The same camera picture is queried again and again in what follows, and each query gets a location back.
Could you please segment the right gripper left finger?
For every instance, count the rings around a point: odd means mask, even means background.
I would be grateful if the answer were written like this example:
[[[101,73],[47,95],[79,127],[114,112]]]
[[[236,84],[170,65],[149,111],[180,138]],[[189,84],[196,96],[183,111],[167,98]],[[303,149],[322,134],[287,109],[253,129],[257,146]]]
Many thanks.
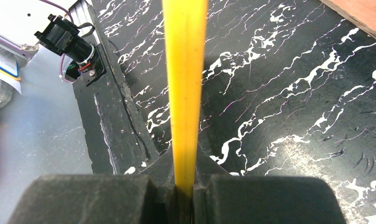
[[[24,191],[10,224],[167,224],[147,175],[44,175]]]

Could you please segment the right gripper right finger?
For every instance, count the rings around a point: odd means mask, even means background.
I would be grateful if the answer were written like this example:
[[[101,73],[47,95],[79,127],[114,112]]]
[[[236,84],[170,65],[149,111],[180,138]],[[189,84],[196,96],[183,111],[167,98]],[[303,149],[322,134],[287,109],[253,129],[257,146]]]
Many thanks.
[[[213,175],[194,190],[195,224],[344,224],[335,194],[312,177]]]

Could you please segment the yellow framed whiteboard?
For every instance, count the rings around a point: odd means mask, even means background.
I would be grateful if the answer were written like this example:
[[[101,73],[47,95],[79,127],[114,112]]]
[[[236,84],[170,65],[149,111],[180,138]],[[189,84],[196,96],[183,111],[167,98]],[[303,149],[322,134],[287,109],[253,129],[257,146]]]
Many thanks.
[[[206,0],[163,0],[175,186],[192,196],[206,37]]]

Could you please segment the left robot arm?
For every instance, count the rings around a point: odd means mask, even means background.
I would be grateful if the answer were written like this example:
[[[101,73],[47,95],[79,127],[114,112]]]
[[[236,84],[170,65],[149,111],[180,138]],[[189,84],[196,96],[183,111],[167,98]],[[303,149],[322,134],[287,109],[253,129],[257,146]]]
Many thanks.
[[[106,58],[102,44],[94,39],[95,26],[89,22],[75,25],[60,15],[48,16],[44,31],[35,32],[39,43],[62,57],[61,78],[66,82],[83,80],[85,86],[106,74]]]

